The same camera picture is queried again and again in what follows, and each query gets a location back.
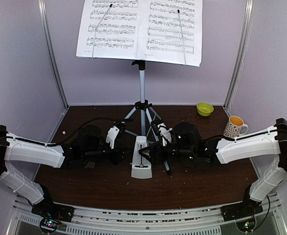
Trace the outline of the white metronome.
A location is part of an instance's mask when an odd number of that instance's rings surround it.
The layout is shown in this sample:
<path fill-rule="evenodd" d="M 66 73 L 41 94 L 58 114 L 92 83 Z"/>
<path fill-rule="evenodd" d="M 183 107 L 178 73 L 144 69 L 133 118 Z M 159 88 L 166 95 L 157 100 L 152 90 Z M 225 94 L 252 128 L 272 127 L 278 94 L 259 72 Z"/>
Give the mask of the white metronome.
<path fill-rule="evenodd" d="M 139 154 L 139 150 L 147 147 L 146 136 L 136 136 L 134 145 L 134 152 L 132 158 L 131 177 L 135 179 L 150 179 L 152 178 L 151 163 L 142 155 Z"/>

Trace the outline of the clear metronome front cover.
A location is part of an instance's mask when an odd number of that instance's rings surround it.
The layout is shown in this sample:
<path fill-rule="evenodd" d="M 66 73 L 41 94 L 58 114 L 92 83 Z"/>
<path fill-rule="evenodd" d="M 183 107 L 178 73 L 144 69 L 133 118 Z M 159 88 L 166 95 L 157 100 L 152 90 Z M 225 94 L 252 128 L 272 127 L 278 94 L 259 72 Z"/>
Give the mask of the clear metronome front cover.
<path fill-rule="evenodd" d="M 86 168 L 91 168 L 91 169 L 94 169 L 95 168 L 95 162 L 87 162 L 86 164 L 85 164 L 85 167 Z"/>

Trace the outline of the light blue music stand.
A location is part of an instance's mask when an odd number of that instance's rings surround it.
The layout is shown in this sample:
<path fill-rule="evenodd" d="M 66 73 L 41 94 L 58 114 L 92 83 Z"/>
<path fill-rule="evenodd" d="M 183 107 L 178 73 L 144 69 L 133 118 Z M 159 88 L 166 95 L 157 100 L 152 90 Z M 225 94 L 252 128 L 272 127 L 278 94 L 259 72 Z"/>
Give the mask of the light blue music stand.
<path fill-rule="evenodd" d="M 141 132 L 143 135 L 147 135 L 146 121 L 152 121 L 151 113 L 153 112 L 153 109 L 149 107 L 145 98 L 145 64 L 147 61 L 138 59 L 137 56 L 135 59 L 130 60 L 132 61 L 133 65 L 137 65 L 139 69 L 140 101 L 135 107 L 141 111 Z"/>

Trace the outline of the sheet music page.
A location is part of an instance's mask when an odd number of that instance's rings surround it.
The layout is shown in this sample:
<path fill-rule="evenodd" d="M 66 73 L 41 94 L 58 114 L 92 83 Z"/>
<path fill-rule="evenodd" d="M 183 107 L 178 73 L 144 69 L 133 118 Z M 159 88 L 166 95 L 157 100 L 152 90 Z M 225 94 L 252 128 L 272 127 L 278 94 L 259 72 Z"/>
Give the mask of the sheet music page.
<path fill-rule="evenodd" d="M 141 0 L 138 59 L 199 67 L 202 62 L 201 0 Z"/>
<path fill-rule="evenodd" d="M 135 59 L 141 10 L 139 0 L 86 0 L 76 56 Z"/>

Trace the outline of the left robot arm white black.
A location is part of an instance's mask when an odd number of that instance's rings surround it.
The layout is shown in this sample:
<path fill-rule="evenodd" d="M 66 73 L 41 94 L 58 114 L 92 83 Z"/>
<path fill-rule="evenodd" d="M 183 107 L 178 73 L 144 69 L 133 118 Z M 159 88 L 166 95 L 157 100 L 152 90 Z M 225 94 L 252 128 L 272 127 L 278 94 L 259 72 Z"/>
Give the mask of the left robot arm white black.
<path fill-rule="evenodd" d="M 57 143 L 34 141 L 19 137 L 0 125 L 0 182 L 25 197 L 33 208 L 46 217 L 57 213 L 57 206 L 48 189 L 31 181 L 18 171 L 12 161 L 48 165 L 59 169 L 85 167 L 90 162 L 109 160 L 119 164 L 131 148 L 116 139 L 125 129 L 131 118 L 111 119 L 114 125 L 105 137 L 101 129 L 87 121 L 80 125 L 68 137 Z"/>

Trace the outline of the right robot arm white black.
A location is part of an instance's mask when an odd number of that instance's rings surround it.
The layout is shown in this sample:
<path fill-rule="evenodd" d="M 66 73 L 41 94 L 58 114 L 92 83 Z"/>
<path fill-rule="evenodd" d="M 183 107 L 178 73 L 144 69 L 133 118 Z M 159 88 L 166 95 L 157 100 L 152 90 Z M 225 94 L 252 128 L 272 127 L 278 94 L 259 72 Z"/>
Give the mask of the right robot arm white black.
<path fill-rule="evenodd" d="M 201 166 L 228 164 L 233 161 L 275 155 L 263 177 L 247 187 L 248 196 L 238 205 L 238 212 L 248 216 L 269 192 L 287 177 L 287 121 L 264 130 L 239 137 L 215 135 L 203 139 L 195 124 L 181 122 L 173 130 L 157 125 L 159 141 L 139 149 L 138 153 L 150 163 L 167 161 L 169 156 L 190 159 Z"/>

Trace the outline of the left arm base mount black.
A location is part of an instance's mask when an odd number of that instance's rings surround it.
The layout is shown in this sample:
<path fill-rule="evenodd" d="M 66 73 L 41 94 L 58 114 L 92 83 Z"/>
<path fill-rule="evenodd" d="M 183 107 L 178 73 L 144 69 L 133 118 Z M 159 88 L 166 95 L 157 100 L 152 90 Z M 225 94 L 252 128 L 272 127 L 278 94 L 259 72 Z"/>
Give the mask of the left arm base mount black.
<path fill-rule="evenodd" d="M 52 219 L 55 221 L 71 222 L 74 214 L 74 207 L 60 204 L 53 204 L 51 207 L 44 207 L 37 204 L 32 205 L 31 212 L 41 216 L 42 218 Z"/>

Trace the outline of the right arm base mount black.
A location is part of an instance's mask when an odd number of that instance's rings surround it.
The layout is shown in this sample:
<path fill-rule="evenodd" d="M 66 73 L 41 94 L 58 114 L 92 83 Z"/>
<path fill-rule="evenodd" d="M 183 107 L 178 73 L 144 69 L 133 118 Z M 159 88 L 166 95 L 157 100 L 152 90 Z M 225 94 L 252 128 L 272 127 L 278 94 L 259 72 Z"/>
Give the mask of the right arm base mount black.
<path fill-rule="evenodd" d="M 224 221 L 237 220 L 263 212 L 260 204 L 236 203 L 220 208 Z"/>

